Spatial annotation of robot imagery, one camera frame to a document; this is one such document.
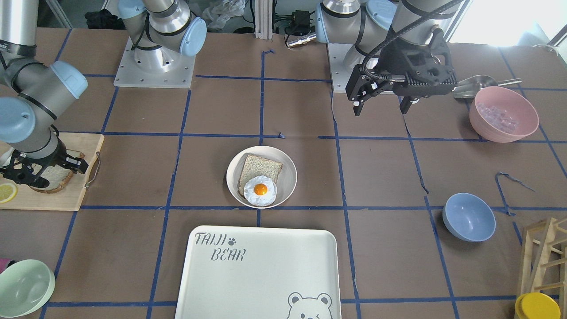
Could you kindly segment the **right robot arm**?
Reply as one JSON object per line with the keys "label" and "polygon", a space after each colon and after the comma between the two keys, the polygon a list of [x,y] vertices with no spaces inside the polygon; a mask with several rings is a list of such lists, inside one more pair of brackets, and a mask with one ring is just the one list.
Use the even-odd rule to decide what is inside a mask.
{"label": "right robot arm", "polygon": [[[63,57],[79,67],[57,60],[50,66],[35,59],[36,0],[1,2],[1,84],[16,92],[1,98],[1,140],[12,152],[1,161],[1,175],[17,184],[46,188],[48,167],[86,172],[85,160],[67,153],[54,128],[55,121],[87,89],[86,75],[99,66],[119,67],[119,54],[111,43],[97,48],[114,31],[71,34]],[[184,0],[121,0],[120,18],[130,38],[131,63],[140,63],[139,81],[158,74],[183,71],[183,57],[194,57],[206,38],[204,20]]]}

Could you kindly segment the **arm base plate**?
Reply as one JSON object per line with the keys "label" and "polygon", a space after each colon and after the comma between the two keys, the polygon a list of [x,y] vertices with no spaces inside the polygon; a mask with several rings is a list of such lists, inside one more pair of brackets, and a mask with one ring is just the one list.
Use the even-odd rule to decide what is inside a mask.
{"label": "arm base plate", "polygon": [[190,89],[194,57],[167,48],[132,49],[132,44],[128,39],[113,82],[116,87]]}
{"label": "arm base plate", "polygon": [[345,93],[353,68],[364,56],[352,44],[327,44],[330,74],[334,93]]}

